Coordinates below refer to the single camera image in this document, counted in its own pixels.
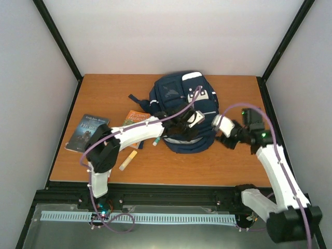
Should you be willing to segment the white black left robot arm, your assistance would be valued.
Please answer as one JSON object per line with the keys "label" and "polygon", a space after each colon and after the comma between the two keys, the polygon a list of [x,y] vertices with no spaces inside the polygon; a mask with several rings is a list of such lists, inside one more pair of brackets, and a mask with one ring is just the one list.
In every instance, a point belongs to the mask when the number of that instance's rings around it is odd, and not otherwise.
{"label": "white black left robot arm", "polygon": [[158,112],[146,120],[122,127],[100,125],[85,145],[84,157],[88,160],[88,188],[92,192],[90,203],[102,209],[108,202],[108,178],[118,154],[126,147],[147,139],[180,134],[188,141],[198,134],[194,126],[204,120],[200,111],[190,107],[175,112]]}

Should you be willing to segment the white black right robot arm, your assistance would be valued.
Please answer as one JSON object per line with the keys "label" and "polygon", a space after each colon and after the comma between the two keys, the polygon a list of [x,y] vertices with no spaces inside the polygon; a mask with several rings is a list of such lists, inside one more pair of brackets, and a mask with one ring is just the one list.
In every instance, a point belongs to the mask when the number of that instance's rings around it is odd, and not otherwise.
{"label": "white black right robot arm", "polygon": [[313,206],[301,191],[284,155],[283,146],[276,140],[273,124],[260,108],[247,103],[237,103],[242,110],[243,125],[216,115],[212,126],[220,131],[220,141],[234,149],[238,143],[250,145],[270,181],[275,200],[271,201],[257,188],[240,191],[241,202],[255,212],[265,223],[274,243],[306,240],[312,248],[312,238],[319,228],[322,211]]}

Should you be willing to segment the navy blue student backpack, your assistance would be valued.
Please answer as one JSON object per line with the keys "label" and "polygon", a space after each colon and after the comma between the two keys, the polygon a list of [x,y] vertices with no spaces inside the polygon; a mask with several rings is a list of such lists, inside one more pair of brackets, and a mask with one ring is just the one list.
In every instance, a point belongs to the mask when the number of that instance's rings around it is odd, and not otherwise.
{"label": "navy blue student backpack", "polygon": [[178,154],[207,150],[215,139],[212,121],[219,114],[218,97],[201,72],[183,71],[158,79],[147,100],[128,96],[159,119],[168,118],[162,139]]}

